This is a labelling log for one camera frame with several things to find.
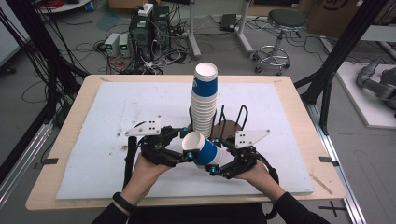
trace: swivel stool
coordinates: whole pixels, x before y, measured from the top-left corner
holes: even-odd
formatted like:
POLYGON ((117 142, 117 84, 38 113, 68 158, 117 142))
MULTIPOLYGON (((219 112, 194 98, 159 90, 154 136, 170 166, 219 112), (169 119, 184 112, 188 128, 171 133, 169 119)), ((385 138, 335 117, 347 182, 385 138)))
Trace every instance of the swivel stool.
POLYGON ((262 63, 278 66, 277 75, 282 75, 282 68, 289 68, 290 56, 280 47, 283 35, 286 32, 298 32, 305 27, 305 18, 298 12, 287 9, 275 9, 269 12, 268 22, 280 30, 279 36, 273 46, 264 46, 253 54, 253 61, 258 61, 255 72, 260 73, 262 63))

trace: black round stool seat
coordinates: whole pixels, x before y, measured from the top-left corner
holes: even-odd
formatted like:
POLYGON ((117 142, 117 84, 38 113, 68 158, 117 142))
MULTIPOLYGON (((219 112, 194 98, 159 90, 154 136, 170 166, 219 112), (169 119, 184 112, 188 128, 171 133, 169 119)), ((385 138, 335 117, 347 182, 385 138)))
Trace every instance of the black round stool seat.
POLYGON ((298 12, 288 9, 274 9, 268 13, 268 21, 288 28, 305 26, 305 18, 298 12))

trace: white mounting plate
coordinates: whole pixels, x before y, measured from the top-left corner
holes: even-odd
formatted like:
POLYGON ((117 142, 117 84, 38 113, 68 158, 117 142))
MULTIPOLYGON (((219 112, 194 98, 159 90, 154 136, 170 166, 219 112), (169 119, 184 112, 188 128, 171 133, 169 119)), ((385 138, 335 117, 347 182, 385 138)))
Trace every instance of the white mounting plate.
POLYGON ((161 116, 144 122, 125 132, 125 136, 158 135, 161 133, 161 116))
POLYGON ((238 131, 235 134, 235 147, 253 146, 268 134, 270 134, 270 130, 238 131))

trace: cardboard box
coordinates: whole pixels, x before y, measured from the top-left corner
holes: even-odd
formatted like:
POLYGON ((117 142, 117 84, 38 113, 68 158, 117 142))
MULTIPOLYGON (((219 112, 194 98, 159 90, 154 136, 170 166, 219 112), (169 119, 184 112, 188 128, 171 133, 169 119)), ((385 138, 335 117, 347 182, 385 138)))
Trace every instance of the cardboard box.
POLYGON ((307 19, 307 31, 339 37, 360 7, 354 0, 315 1, 307 19))
POLYGON ((110 8, 115 9, 132 9, 134 7, 142 7, 145 3, 153 3, 155 0, 108 0, 110 8))

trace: white board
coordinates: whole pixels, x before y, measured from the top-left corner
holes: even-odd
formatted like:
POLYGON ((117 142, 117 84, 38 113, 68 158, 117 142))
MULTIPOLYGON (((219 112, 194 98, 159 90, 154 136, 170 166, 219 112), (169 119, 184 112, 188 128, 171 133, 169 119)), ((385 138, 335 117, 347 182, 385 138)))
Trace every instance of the white board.
MULTIPOLYGON (((163 126, 190 124, 188 83, 103 83, 83 124, 64 174, 57 199, 111 198, 123 182, 127 137, 137 123, 162 116, 163 126)), ((313 192, 313 186, 272 84, 219 84, 218 111, 236 120, 241 105, 248 109, 245 130, 271 130, 255 145, 277 169, 289 192, 313 192)), ((175 138, 168 147, 181 151, 175 138)), ((223 151, 224 164, 233 157, 223 151)), ((260 194, 243 180, 210 176, 194 163, 182 163, 161 175, 148 197, 260 194)))
MULTIPOLYGON (((362 89, 356 84, 359 71, 366 65, 367 63, 343 63, 337 76, 367 127, 396 129, 396 110, 387 107, 372 91, 362 89)), ((371 80, 379 82, 382 72, 393 67, 395 65, 380 64, 371 80)))

